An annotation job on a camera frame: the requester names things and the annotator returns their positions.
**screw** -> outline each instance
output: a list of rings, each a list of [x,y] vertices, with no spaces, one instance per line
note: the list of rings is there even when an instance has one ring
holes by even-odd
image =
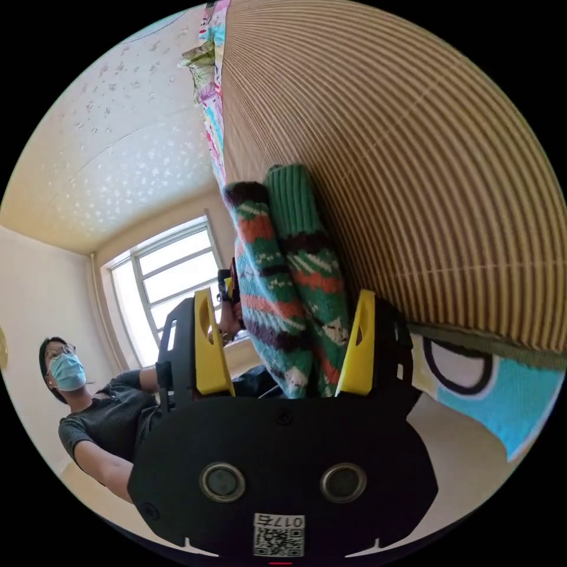
[[[291,415],[291,412],[287,409],[280,409],[278,410],[278,413],[276,414],[276,423],[278,425],[289,425],[292,421],[293,421],[293,416]]]
[[[144,502],[142,504],[142,514],[147,516],[150,520],[158,520],[159,519],[159,512],[158,509],[149,502]]]

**ceiling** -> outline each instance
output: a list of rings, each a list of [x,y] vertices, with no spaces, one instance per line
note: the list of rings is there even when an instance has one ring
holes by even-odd
[[[59,97],[22,152],[0,224],[88,254],[180,201],[215,190],[203,111],[177,67],[203,7],[131,36]]]

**window frame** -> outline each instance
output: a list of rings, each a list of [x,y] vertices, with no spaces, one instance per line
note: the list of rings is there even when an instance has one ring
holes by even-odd
[[[152,252],[156,252],[157,250],[161,250],[162,248],[165,248],[166,246],[174,244],[175,242],[178,242],[179,240],[183,240],[183,238],[186,238],[188,236],[192,236],[194,234],[202,232],[203,230],[206,230],[206,232],[207,232],[207,236],[208,236],[208,239],[209,239],[209,242],[210,242],[209,247],[204,248],[202,250],[199,250],[198,252],[195,252],[195,253],[190,254],[188,256],[184,256],[183,258],[180,258],[178,260],[174,260],[173,262],[170,262],[170,263],[168,263],[164,266],[161,266],[160,268],[153,270],[152,272],[148,272],[147,274],[142,273],[142,267],[141,267],[141,264],[140,264],[140,259],[144,258],[144,256],[148,256]],[[122,324],[125,327],[126,335],[128,336],[128,341],[130,342],[130,345],[132,347],[132,351],[134,352],[137,359],[138,359],[138,354],[136,352],[136,349],[133,347],[132,338],[130,336],[130,333],[128,332],[128,326],[125,324],[126,323],[126,321],[125,321],[126,314],[122,313],[122,309],[120,308],[120,303],[118,302],[118,293],[117,293],[117,290],[116,290],[116,284],[115,284],[115,281],[114,281],[114,277],[112,276],[112,272],[116,268],[119,268],[120,266],[122,266],[123,264],[130,262],[130,261],[132,262],[132,268],[133,268],[133,271],[134,271],[134,278],[136,280],[136,286],[138,288],[138,294],[139,294],[139,297],[140,297],[140,301],[142,302],[142,307],[144,309],[144,313],[146,315],[146,320],[148,322],[151,333],[154,336],[154,340],[156,342],[157,347],[159,348],[159,345],[160,345],[159,333],[163,332],[164,328],[163,327],[157,328],[157,326],[155,325],[154,317],[153,317],[152,311],[151,311],[152,308],[156,307],[157,305],[161,305],[161,304],[163,304],[167,301],[170,301],[172,299],[175,299],[176,297],[180,297],[184,294],[187,294],[191,291],[196,291],[198,289],[207,288],[208,286],[214,284],[217,281],[217,277],[215,277],[211,280],[201,282],[201,283],[194,285],[194,286],[191,286],[189,288],[185,288],[185,289],[183,289],[183,290],[181,290],[181,291],[179,291],[175,294],[169,295],[165,298],[159,299],[159,300],[154,301],[154,302],[149,301],[148,294],[147,294],[146,288],[144,286],[144,280],[148,279],[151,276],[155,276],[155,275],[157,275],[161,272],[165,272],[167,269],[174,268],[175,266],[177,266],[177,265],[179,265],[183,262],[186,262],[188,260],[191,260],[193,258],[197,258],[199,256],[202,256],[204,254],[208,254],[208,253],[211,253],[211,252],[213,253],[213,257],[214,257],[214,261],[217,265],[217,269],[220,269],[219,266],[223,265],[222,259],[219,255],[219,249],[218,249],[216,240],[214,238],[213,231],[211,230],[211,223],[210,223],[210,219],[209,219],[207,212],[205,212],[205,215],[203,217],[199,217],[195,221],[192,221],[190,223],[190,226],[186,226],[185,228],[180,228],[179,230],[172,232],[172,233],[170,231],[164,231],[164,232],[167,232],[169,234],[167,234],[163,238],[160,238],[160,239],[157,239],[157,240],[151,239],[152,241],[150,243],[148,243],[146,246],[143,246],[143,245],[135,246],[134,248],[129,250],[129,252],[124,255],[124,257],[120,258],[119,261],[115,262],[112,265],[112,267],[109,267],[109,272],[111,272],[110,280],[112,281],[112,289],[113,289],[113,292],[114,292],[114,296],[116,298],[118,311],[120,313],[120,318],[122,320]],[[218,305],[214,308],[214,310],[217,311],[217,310],[220,309],[220,307],[221,306]]]

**qr code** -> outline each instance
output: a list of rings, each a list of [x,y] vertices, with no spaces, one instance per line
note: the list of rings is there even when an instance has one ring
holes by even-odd
[[[254,555],[302,557],[305,516],[254,514]]]

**blue surgical mask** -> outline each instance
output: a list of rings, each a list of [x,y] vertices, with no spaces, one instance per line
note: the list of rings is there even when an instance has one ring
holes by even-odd
[[[72,392],[86,383],[84,368],[76,354],[61,354],[52,360],[49,369],[57,388],[62,392]]]

